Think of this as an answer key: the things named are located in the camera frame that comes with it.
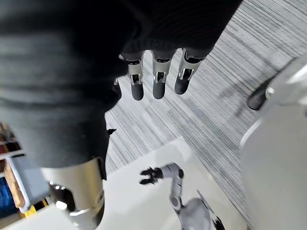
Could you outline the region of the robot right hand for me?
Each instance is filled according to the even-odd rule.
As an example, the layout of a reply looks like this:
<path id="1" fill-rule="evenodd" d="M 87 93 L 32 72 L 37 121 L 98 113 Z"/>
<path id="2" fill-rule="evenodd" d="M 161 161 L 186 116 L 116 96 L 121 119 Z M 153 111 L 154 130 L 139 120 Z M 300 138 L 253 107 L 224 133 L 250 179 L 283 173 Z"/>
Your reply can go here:
<path id="1" fill-rule="evenodd" d="M 143 54 L 153 55 L 161 99 L 182 49 L 175 92 L 184 94 L 240 6 L 239 0 L 3 0 L 0 120 L 41 169 L 58 208 L 94 230 L 104 209 L 111 129 L 105 114 L 127 75 L 143 98 Z"/>

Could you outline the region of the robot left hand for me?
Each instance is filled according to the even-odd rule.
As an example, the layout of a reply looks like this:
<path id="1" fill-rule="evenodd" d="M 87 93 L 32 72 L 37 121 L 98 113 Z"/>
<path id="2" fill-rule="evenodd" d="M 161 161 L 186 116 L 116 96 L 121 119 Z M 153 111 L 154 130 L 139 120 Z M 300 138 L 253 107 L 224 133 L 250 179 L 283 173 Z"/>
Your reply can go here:
<path id="1" fill-rule="evenodd" d="M 158 179 L 163 178 L 163 173 L 160 168 L 149 167 L 148 169 L 141 171 L 140 175 L 147 176 L 147 178 L 139 181 L 139 184 L 142 185 L 154 184 L 158 181 Z"/>

